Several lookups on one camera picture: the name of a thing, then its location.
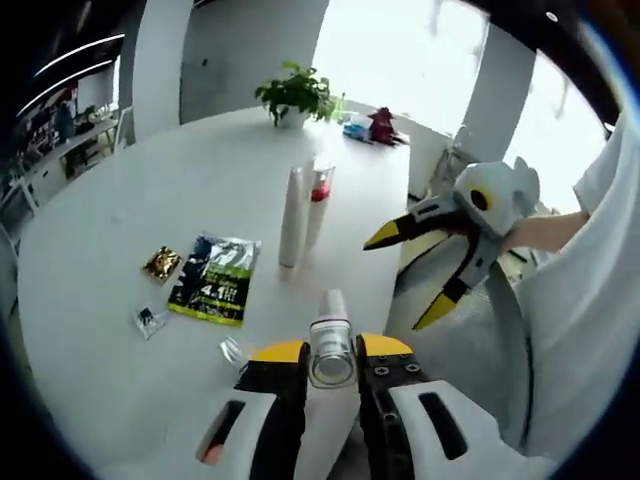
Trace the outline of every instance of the bottle cap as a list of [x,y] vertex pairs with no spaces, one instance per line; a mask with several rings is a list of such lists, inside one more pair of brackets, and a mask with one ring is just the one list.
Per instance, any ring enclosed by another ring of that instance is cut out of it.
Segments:
[[318,318],[348,320],[347,307],[341,290],[333,289],[323,292],[318,308]]

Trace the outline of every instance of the green leaves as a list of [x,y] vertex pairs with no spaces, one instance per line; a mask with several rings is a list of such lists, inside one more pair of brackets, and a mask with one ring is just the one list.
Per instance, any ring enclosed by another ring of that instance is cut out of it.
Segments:
[[335,108],[331,100],[329,79],[314,77],[315,68],[301,68],[295,62],[285,61],[282,67],[292,70],[285,80],[269,80],[256,88],[255,98],[260,98],[277,126],[290,107],[298,107],[300,113],[308,112],[320,120],[329,118]]

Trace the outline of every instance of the gold packet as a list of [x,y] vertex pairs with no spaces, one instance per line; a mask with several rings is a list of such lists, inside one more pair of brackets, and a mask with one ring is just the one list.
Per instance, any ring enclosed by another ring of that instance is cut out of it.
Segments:
[[160,283],[164,283],[180,265],[181,261],[182,257],[176,252],[169,247],[162,247],[154,253],[142,269]]

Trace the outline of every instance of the round table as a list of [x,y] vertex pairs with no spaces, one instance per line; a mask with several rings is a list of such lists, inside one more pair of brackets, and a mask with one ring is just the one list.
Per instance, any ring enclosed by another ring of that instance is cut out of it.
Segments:
[[[277,260],[288,173],[314,153],[337,166],[333,188],[314,250],[287,272]],[[18,295],[36,385],[70,446],[101,476],[217,478],[195,449],[212,398],[238,379],[219,343],[307,338],[327,288],[342,289],[355,333],[382,332],[400,250],[362,245],[404,213],[408,172],[408,147],[361,144],[327,124],[276,129],[258,108],[136,144],[54,197],[23,235]],[[244,326],[169,314],[144,341],[134,311],[166,299],[177,272],[160,287],[142,265],[163,245],[186,257],[202,231],[262,241]],[[357,399],[341,418],[338,397],[323,417],[321,395],[309,397],[297,476],[325,478]],[[330,444],[324,455],[312,455],[314,435]]]

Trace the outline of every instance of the white pillar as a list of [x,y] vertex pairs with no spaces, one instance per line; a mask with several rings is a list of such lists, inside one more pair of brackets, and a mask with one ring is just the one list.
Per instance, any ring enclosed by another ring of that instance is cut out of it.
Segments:
[[529,95],[536,52],[490,25],[463,124],[464,150],[484,162],[501,161]]
[[180,74],[193,0],[147,0],[133,65],[136,141],[180,125]]

